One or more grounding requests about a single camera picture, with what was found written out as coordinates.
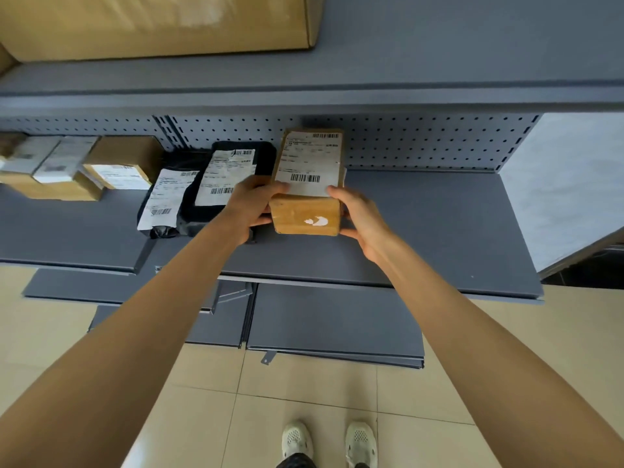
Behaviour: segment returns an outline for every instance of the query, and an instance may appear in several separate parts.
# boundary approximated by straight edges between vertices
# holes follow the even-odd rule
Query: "right hand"
[[[373,263],[379,264],[379,251],[384,243],[395,238],[392,230],[381,217],[377,205],[360,192],[347,187],[327,188],[330,197],[337,198],[348,209],[346,217],[350,219],[355,229],[343,228],[341,235],[355,238],[364,252],[364,256]]]

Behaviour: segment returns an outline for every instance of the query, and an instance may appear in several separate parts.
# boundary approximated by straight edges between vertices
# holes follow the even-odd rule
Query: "pants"
[[[277,468],[316,468],[314,462],[303,453],[295,453],[286,458]],[[366,463],[358,463],[355,468],[368,468]]]

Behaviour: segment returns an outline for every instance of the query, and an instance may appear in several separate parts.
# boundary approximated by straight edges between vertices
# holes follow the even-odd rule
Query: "foot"
[[[312,437],[302,422],[291,422],[281,435],[281,454],[283,460],[295,453],[306,454],[310,459],[314,455]]]
[[[345,438],[347,462],[351,468],[364,463],[370,468],[377,468],[377,441],[372,429],[364,422],[352,422]]]

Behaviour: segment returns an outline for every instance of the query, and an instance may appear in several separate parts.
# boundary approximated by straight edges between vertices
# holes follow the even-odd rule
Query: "white sneaker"
[[[312,437],[308,428],[301,421],[291,422],[281,435],[281,454],[283,460],[295,453],[306,454],[310,459],[314,455]]]
[[[377,440],[372,429],[364,422],[352,422],[345,437],[347,462],[351,468],[358,463],[365,463],[370,468],[377,468]]]

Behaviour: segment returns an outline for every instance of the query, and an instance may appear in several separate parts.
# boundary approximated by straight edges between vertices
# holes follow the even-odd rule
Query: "pegboard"
[[[297,126],[345,131],[351,169],[498,171],[539,119],[537,113],[410,113],[325,116],[171,117],[185,145],[270,141]]]
[[[29,135],[154,136],[167,151],[176,145],[156,117],[13,117],[0,118],[0,132]]]

